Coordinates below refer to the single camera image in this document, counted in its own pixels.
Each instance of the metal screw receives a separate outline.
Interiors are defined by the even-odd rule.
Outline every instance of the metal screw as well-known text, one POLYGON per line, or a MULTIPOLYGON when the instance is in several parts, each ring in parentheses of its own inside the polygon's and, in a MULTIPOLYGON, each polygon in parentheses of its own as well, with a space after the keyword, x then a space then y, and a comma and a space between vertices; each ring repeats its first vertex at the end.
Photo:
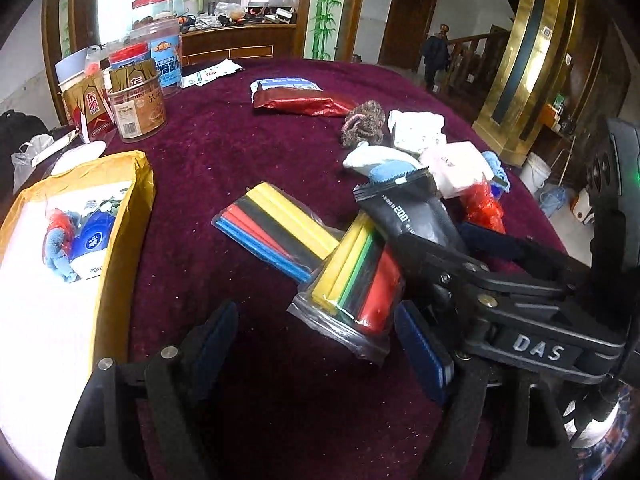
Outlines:
POLYGON ((100 368, 100 370, 108 370, 112 366, 113 359, 111 359, 110 357, 103 357, 98 361, 98 368, 100 368))
POLYGON ((165 346, 161 351, 160 355, 164 359, 173 359, 178 355, 178 349, 175 346, 165 346))
POLYGON ((495 308, 498 306, 498 300, 488 294, 478 294, 478 301, 489 308, 495 308))

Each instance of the white bucket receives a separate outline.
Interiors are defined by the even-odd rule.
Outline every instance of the white bucket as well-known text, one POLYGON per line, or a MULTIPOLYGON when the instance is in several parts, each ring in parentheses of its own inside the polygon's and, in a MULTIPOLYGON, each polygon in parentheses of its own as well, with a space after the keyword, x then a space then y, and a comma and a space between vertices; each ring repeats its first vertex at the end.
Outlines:
POLYGON ((551 175, 551 168, 535 153, 529 153, 520 173, 520 180, 531 194, 545 185, 545 180, 551 175))

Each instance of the bamboo painting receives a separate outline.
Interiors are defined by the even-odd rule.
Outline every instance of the bamboo painting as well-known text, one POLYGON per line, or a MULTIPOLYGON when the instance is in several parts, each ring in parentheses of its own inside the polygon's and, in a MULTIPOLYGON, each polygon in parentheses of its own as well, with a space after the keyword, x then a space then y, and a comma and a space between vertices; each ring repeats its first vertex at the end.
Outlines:
POLYGON ((333 56, 325 51, 327 39, 337 30, 333 11, 342 5, 340 0, 317 0, 314 18, 313 59, 332 60, 333 56))

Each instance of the gold pillar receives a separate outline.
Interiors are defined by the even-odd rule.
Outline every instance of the gold pillar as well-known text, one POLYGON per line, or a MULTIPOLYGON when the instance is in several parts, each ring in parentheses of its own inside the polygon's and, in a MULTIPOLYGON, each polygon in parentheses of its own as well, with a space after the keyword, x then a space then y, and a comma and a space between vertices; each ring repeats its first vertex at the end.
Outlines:
POLYGON ((577 42, 581 24, 578 1, 582 0, 520 0, 518 4, 502 63, 473 125, 508 164, 523 164, 540 130, 537 115, 542 101, 564 83, 564 57, 577 42))

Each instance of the doorway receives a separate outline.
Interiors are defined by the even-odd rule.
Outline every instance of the doorway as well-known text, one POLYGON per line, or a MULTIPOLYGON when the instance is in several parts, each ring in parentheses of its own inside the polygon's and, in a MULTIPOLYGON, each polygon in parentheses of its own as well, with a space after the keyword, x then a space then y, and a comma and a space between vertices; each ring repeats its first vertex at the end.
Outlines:
POLYGON ((378 64, 416 72, 438 0, 391 0, 378 64))

